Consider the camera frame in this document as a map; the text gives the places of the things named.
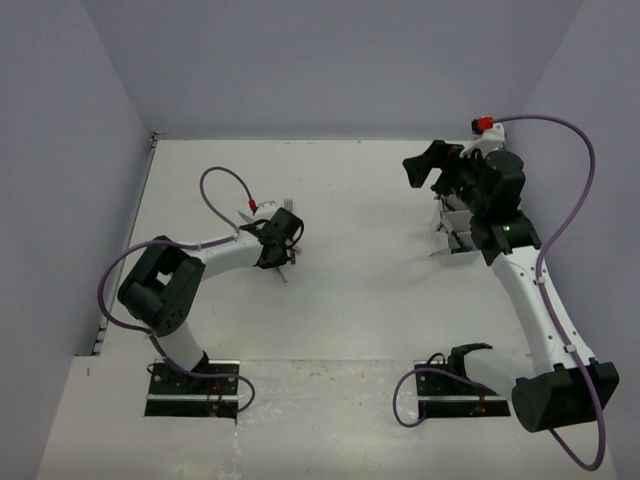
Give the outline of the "knife with pink handle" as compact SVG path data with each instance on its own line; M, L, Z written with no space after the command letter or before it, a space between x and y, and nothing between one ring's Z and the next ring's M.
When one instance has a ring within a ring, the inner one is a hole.
M304 234L304 222L293 212L280 207L270 219L254 220L252 215L238 212L244 224L241 229L251 231L260 240L278 244L288 250L288 245L293 242L296 254L302 252L298 245Z

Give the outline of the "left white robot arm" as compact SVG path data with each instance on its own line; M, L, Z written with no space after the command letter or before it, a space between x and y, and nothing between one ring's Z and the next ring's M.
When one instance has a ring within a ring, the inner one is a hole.
M187 323L200 284L237 269L271 270L294 263L303 233L303 220L280 207L267 219L240 226L229 240L187 245L160 236L145 244L117 299L144 325L183 391L198 392L208 379L209 358Z

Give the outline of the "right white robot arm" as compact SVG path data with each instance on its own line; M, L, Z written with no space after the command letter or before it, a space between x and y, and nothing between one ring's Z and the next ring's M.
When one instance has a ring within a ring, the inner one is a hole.
M619 375L581 339L540 257L541 240L520 208L522 159L504 149L465 154L458 144L435 140L402 165L413 188L439 170L432 191L470 212L473 244L511 300L532 355L532 373L508 386L522 426L539 432L601 419Z

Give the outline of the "fork with dark handle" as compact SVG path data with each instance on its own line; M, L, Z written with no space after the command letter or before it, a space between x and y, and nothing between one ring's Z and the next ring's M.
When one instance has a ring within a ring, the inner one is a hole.
M284 198L283 199L283 208L289 212L292 212L294 210L294 201L292 198ZM291 264L295 264L296 263L296 251L295 251L295 246L293 245L293 242L290 242L288 245L288 251L289 251L289 258L290 258L290 263Z

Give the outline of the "knife with dark handle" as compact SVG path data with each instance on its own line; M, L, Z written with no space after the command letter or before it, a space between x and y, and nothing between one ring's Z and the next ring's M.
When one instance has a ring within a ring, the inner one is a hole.
M430 258L438 258L438 257L449 257L451 255L453 255L454 252L450 249L441 249L441 250L437 250L432 252L431 254L429 254Z

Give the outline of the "knife with teal handle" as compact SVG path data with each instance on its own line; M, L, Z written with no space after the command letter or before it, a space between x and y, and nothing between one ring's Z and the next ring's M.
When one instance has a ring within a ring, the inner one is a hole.
M283 283L286 284L288 282L287 278L285 277L284 273L281 271L279 267L275 268L275 272Z

